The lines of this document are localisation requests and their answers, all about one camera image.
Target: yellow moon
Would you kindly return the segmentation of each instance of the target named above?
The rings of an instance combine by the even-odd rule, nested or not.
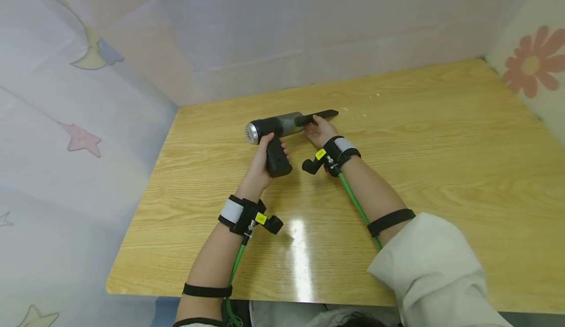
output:
[[[84,32],[86,34],[86,41],[88,42],[88,51],[86,54],[81,57],[81,59],[72,63],[73,66],[83,68],[85,70],[97,70],[102,68],[106,65],[106,62],[100,56],[98,52],[98,41],[100,40],[100,36],[96,33],[94,28],[89,25],[87,22],[83,21],[73,10],[71,9],[67,0],[57,0],[60,4],[66,7],[78,21],[81,23],[82,27],[84,28]]]

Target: black arm strap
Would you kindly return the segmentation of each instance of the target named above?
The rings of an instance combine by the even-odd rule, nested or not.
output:
[[[185,283],[182,293],[193,297],[202,298],[226,298],[231,297],[233,286],[227,288],[209,288],[203,286],[188,285]]]
[[[347,160],[352,159],[352,155],[356,155],[361,157],[361,153],[357,148],[349,148],[344,150],[343,152],[339,147],[335,144],[335,140],[338,138],[344,138],[342,135],[335,135],[334,137],[330,138],[329,141],[324,144],[322,147],[326,150],[326,152],[334,159],[335,163],[342,167],[343,164],[347,162]]]
[[[258,203],[255,203],[247,198],[241,199],[231,195],[230,201],[234,201],[238,205],[242,205],[244,208],[241,212],[241,216],[239,216],[239,220],[237,223],[232,223],[226,218],[223,218],[221,215],[218,217],[218,220],[220,223],[229,227],[232,233],[242,236],[244,236],[245,231],[248,230],[251,220],[256,218],[257,213],[259,212],[263,214],[267,210],[267,207],[265,207],[265,204],[261,200],[259,200]]]
[[[223,327],[222,321],[213,320],[213,319],[206,319],[205,317],[193,317],[192,319],[184,319],[173,324],[173,327],[181,327],[181,326],[189,326],[191,324],[204,324],[204,325],[212,325],[217,327]]]
[[[369,229],[369,233],[371,233],[374,238],[378,237],[381,231],[414,218],[416,218],[416,215],[411,209],[399,209],[398,211],[388,213],[387,215],[375,220],[367,226],[367,229]]]

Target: green cable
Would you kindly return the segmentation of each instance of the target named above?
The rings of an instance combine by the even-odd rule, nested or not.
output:
[[[355,205],[355,208],[357,208],[357,212],[359,212],[359,214],[361,215],[361,218],[363,218],[365,225],[368,226],[369,220],[367,219],[365,212],[363,212],[363,208],[361,208],[359,202],[357,202],[357,198],[353,194],[352,190],[349,187],[349,184],[347,183],[347,181],[346,181],[346,179],[345,179],[345,177],[343,176],[342,173],[339,173],[339,179],[341,179],[341,182],[343,183],[343,187],[345,187],[345,190],[347,190],[349,197],[352,198],[353,204]],[[383,248],[383,246],[381,245],[381,242],[379,241],[378,237],[375,237],[375,242],[377,243],[377,248],[380,251]]]
[[[235,278],[235,272],[237,271],[237,267],[239,266],[239,261],[241,260],[241,256],[243,256],[244,254],[244,249],[245,249],[245,245],[241,245],[241,247],[239,248],[239,252],[237,253],[237,257],[235,258],[233,268],[231,269],[230,282],[228,283],[228,286],[231,286],[231,282],[233,282],[233,279]],[[239,323],[237,317],[233,314],[233,311],[231,310],[230,297],[226,298],[226,309],[228,310],[228,316],[230,317],[231,324],[234,325],[235,327],[243,327],[241,323]]]
[[[355,205],[357,212],[359,212],[359,214],[361,215],[361,218],[365,222],[365,225],[368,226],[369,220],[367,219],[365,212],[363,212],[363,208],[361,208],[361,205],[359,204],[359,202],[357,202],[357,198],[353,194],[351,188],[349,187],[349,184],[347,183],[345,177],[343,177],[342,173],[339,173],[339,179],[341,179],[341,182],[343,183],[343,187],[345,187],[347,194],[349,194],[349,197],[351,197],[353,204]],[[383,246],[381,245],[379,238],[375,237],[375,242],[377,244],[377,248],[381,250]],[[239,265],[239,261],[241,260],[241,256],[243,256],[244,254],[244,249],[245,249],[245,245],[241,245],[241,247],[239,248],[239,252],[237,253],[237,257],[235,258],[233,268],[231,269],[230,282],[228,283],[228,286],[231,286],[231,282],[233,282],[233,279],[235,278],[235,272],[237,272],[237,267]],[[233,324],[235,327],[243,327],[241,323],[239,323],[237,317],[233,314],[233,311],[231,310],[230,297],[226,298],[226,309],[228,310],[228,316],[230,317],[231,324]]]

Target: handheld vacuum cleaner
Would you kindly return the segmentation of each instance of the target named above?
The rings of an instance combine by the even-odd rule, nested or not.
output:
[[[275,137],[267,145],[267,172],[271,177],[289,174],[292,171],[280,141],[281,137],[300,132],[304,126],[313,122],[313,115],[328,119],[339,114],[338,111],[329,109],[315,114],[302,115],[300,112],[291,112],[267,119],[254,120],[245,126],[245,136],[252,145],[258,145],[261,137],[273,132]]]

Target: flower print wall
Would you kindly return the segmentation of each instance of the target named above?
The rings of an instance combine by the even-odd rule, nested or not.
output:
[[[487,61],[565,145],[565,0],[526,0]]]

